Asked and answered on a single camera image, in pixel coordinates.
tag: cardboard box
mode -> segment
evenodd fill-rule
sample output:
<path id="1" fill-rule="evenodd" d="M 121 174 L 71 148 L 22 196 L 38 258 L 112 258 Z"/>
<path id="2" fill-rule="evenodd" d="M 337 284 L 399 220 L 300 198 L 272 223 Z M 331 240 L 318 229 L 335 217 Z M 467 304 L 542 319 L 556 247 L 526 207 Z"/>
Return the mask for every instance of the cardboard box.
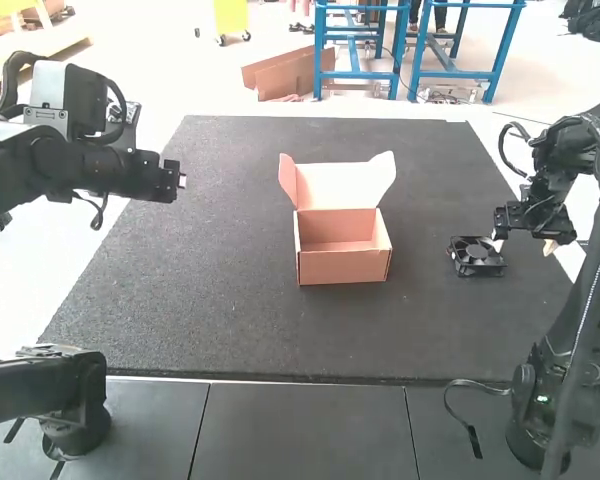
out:
<path id="1" fill-rule="evenodd" d="M 377 206 L 395 178 L 393 152 L 368 162 L 304 165 L 280 155 L 278 181 L 296 208 L 299 285 L 387 279 L 392 248 Z"/>
<path id="2" fill-rule="evenodd" d="M 309 46 L 246 65 L 242 67 L 244 86 L 256 90 L 261 102 L 293 93 L 306 95 L 313 92 L 314 58 L 314 47 Z M 335 69 L 334 47 L 322 51 L 321 66 L 323 71 Z"/>

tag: box flap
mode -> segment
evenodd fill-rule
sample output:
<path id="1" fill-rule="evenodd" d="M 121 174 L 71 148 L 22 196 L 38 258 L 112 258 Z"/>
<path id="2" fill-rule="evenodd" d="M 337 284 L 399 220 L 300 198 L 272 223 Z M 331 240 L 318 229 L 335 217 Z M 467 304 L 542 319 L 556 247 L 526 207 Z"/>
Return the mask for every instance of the box flap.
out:
<path id="1" fill-rule="evenodd" d="M 368 162 L 303 165 L 280 154 L 278 181 L 297 210 L 375 208 L 395 178 L 391 151 Z"/>
<path id="2" fill-rule="evenodd" d="M 257 70 L 254 75 L 258 100 L 263 102 L 292 93 L 306 95 L 313 92 L 314 58 L 314 52 L 311 50 L 301 56 L 280 61 L 269 68 Z M 334 47 L 322 51 L 320 64 L 323 71 L 335 69 L 336 53 Z"/>
<path id="3" fill-rule="evenodd" d="M 283 53 L 282 55 L 277 55 L 275 57 L 270 57 L 250 65 L 245 65 L 242 67 L 242 81 L 244 82 L 244 86 L 253 90 L 256 88 L 256 72 L 275 67 L 276 65 L 288 62 L 289 60 L 300 58 L 303 55 L 311 54 L 313 53 L 314 49 L 315 47 L 313 45 L 309 45 L 308 47 Z"/>

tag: yellow cart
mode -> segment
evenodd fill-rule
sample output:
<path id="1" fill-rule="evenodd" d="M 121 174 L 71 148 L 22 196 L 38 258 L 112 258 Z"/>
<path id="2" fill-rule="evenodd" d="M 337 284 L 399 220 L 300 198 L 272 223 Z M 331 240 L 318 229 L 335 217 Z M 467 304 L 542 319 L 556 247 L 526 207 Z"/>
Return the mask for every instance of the yellow cart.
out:
<path id="1" fill-rule="evenodd" d="M 213 0 L 216 42 L 221 47 L 227 44 L 227 34 L 242 33 L 245 42 L 251 40 L 247 0 Z"/>

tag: wooden pallet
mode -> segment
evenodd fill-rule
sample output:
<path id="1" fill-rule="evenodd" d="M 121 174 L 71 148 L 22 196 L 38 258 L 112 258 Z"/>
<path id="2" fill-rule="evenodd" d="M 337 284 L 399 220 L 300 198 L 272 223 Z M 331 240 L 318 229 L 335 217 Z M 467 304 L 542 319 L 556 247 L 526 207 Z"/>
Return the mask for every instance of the wooden pallet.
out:
<path id="1" fill-rule="evenodd" d="M 76 43 L 86 41 L 91 44 L 88 22 L 79 14 L 52 24 L 44 6 L 37 8 L 37 10 L 43 28 L 34 31 L 23 31 L 20 27 L 18 14 L 14 13 L 11 15 L 13 31 L 0 35 L 0 81 L 2 80 L 4 62 L 16 50 L 25 50 L 50 57 Z"/>

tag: black rubber mat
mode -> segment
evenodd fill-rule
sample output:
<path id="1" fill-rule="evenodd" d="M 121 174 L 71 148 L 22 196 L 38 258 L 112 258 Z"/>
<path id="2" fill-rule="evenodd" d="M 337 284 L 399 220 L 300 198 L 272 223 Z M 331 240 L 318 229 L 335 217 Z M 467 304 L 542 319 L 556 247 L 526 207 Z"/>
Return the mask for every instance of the black rubber mat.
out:
<path id="1" fill-rule="evenodd" d="M 190 480 L 417 480 L 401 387 L 213 384 Z"/>
<path id="2" fill-rule="evenodd" d="M 397 163 L 381 202 L 388 281 L 298 287 L 279 153 L 307 163 L 385 150 Z M 188 190 L 173 205 L 131 202 L 42 340 L 148 374 L 508 380 L 566 298 L 556 260 L 522 233 L 503 278 L 456 276 L 449 237 L 489 234 L 494 207 L 513 198 L 468 124 L 188 117 L 165 154 L 183 162 Z"/>

